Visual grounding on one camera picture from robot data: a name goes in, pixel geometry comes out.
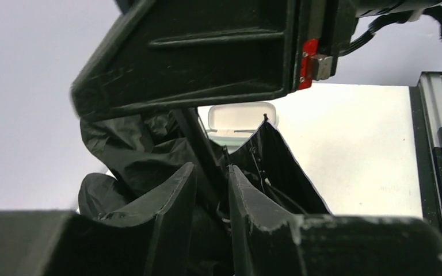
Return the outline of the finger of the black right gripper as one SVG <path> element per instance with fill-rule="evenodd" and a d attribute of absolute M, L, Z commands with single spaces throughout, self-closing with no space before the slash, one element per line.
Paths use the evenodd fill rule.
<path fill-rule="evenodd" d="M 135 1 L 70 89 L 88 121 L 293 91 L 297 1 Z"/>

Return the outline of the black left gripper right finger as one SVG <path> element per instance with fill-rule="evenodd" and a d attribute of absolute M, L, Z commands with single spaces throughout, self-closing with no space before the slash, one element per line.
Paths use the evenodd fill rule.
<path fill-rule="evenodd" d="M 442 275 L 442 234 L 409 217 L 293 214 L 229 168 L 236 275 Z"/>

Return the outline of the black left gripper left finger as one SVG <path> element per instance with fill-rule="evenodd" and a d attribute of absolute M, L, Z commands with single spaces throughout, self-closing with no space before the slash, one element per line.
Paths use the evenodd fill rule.
<path fill-rule="evenodd" d="M 0 211 L 0 275 L 184 275 L 197 168 L 92 220 L 73 211 Z"/>

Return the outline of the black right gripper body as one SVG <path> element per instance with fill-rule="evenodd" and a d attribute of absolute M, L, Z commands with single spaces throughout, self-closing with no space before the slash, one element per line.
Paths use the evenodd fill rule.
<path fill-rule="evenodd" d="M 336 73 L 340 57 L 360 49 L 376 32 L 421 15 L 438 22 L 442 40 L 442 1 L 298 1 L 295 88 Z"/>

